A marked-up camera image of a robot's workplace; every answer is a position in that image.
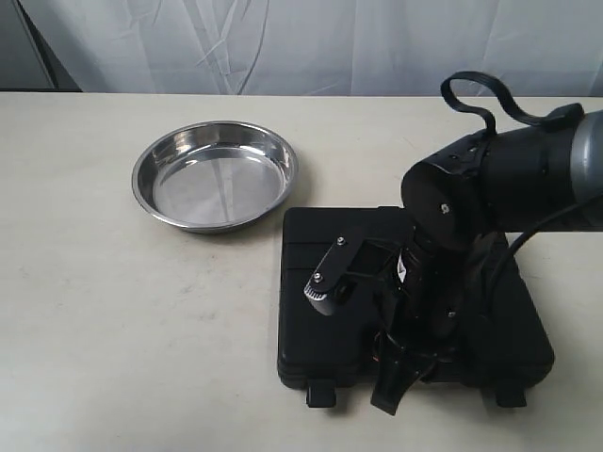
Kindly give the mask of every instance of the black case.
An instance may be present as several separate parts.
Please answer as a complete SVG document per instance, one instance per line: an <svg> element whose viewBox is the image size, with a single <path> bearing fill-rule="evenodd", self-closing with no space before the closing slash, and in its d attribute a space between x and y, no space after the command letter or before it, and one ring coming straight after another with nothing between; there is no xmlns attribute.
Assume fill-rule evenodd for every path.
<svg viewBox="0 0 603 452"><path fill-rule="evenodd" d="M372 236L398 241L410 227L398 207L292 208L285 213L277 368L284 385L307 390L311 407L333 406L336 387L372 380L377 372L372 349L380 319L368 289L358 286L332 316L315 311L303 294L341 231L358 224L372 225ZM507 246L502 235L484 279ZM500 406L525 405L524 389L546 376L554 354L515 262L501 276L492 306L465 307L460 329L464 362L438 364L423 380L492 388Z"/></svg>

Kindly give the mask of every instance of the white backdrop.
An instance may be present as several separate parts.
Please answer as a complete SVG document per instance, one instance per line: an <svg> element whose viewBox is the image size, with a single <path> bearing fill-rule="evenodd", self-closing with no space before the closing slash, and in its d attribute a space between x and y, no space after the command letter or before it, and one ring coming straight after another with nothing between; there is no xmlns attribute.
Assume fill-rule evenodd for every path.
<svg viewBox="0 0 603 452"><path fill-rule="evenodd" d="M435 94L473 69L516 95L603 95L601 0L22 3L84 91Z"/></svg>

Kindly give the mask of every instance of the stainless steel bowl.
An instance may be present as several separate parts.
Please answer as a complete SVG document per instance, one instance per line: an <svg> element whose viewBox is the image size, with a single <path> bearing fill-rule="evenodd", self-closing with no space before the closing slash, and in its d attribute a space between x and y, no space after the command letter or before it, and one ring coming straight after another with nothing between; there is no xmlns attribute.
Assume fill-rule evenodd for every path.
<svg viewBox="0 0 603 452"><path fill-rule="evenodd" d="M200 234L230 231L263 217L285 200L297 178L289 144L245 122L183 127L140 156L132 189L155 218Z"/></svg>

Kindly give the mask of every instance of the bowl rim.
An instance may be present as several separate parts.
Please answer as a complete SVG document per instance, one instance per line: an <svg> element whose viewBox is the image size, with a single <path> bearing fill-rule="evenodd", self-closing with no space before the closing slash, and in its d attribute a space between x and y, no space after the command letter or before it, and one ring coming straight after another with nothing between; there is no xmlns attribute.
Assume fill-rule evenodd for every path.
<svg viewBox="0 0 603 452"><path fill-rule="evenodd" d="M186 132L187 130L198 129L198 128L207 127L210 125L236 125L236 126L240 126L240 127L250 128L250 129L254 129L258 132L261 132L261 133L271 137L276 142L278 142L278 144L284 149L285 153L288 154L289 159L290 159L290 168L291 168L290 177L285 182L284 190L276 198L276 200L274 200L271 204L269 204L269 206L263 212L259 212L259 213L250 215L246 218L240 218L238 220L227 221L227 222L223 222L223 223L192 223L189 221L181 221L178 219L166 217L161 212L154 209L144 199L144 197L140 193L138 179L139 179L140 167L142 165L142 162L146 159L146 157L149 155L149 153L151 153L155 149L155 146L157 144L159 144L161 141L163 141L164 139L172 137L181 132ZM251 223L257 221L261 217L264 217L265 215L270 213L272 210L274 210L276 207L278 207L280 204L282 204L285 201L285 199L291 194L291 191L293 190L293 186L295 185L295 183L297 182L297 179L298 179L298 172L299 172L298 157L296 156L295 151L293 150L291 145L283 137L272 132L271 130L267 129L266 127L262 127L260 125L253 124L251 122L245 122L245 121L203 121L203 122L196 122L196 123L190 124L190 125L185 125L184 127L180 127L176 130L168 132L167 134L163 135L162 137L156 139L153 143L151 143L144 150L144 152L140 155L140 157L138 158L138 160L136 161L136 164L134 165L134 167L132 169L131 186L132 186L132 192L134 193L134 197L136 198L137 202L147 213L151 214L153 217L157 218L160 221L163 221L164 223L170 224L171 226L175 226L183 231L189 231L189 232L200 233L200 234L202 234L202 233L211 234L211 233L218 233L218 232L227 232L230 230L241 228L245 225L248 225L248 224L251 224Z"/></svg>

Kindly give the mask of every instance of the table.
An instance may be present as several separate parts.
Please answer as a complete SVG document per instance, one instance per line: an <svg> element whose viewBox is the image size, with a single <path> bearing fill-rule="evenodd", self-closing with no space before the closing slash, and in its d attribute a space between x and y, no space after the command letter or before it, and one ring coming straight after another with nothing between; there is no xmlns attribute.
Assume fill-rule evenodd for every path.
<svg viewBox="0 0 603 452"><path fill-rule="evenodd" d="M301 161L283 209L223 236L161 224L130 189L147 145L209 120L265 125ZM437 98L0 94L0 450L600 450L601 234L519 253L557 354L526 409L419 385L396 417L370 387L317 411L278 379L285 208L397 205L416 160L478 128Z"/></svg>

